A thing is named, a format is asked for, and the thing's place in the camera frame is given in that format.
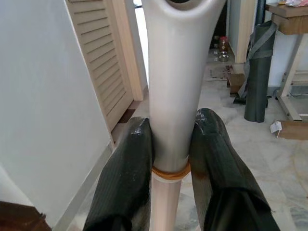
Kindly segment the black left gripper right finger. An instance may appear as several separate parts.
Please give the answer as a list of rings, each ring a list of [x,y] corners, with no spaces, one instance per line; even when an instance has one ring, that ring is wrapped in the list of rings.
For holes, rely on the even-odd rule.
[[[279,230],[264,193],[211,109],[197,111],[189,163],[201,230]]]

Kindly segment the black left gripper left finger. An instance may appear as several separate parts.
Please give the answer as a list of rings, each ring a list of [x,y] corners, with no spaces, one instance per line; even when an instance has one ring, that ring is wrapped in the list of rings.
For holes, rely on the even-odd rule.
[[[149,119],[133,117],[101,171],[85,231],[147,231],[154,162]]]

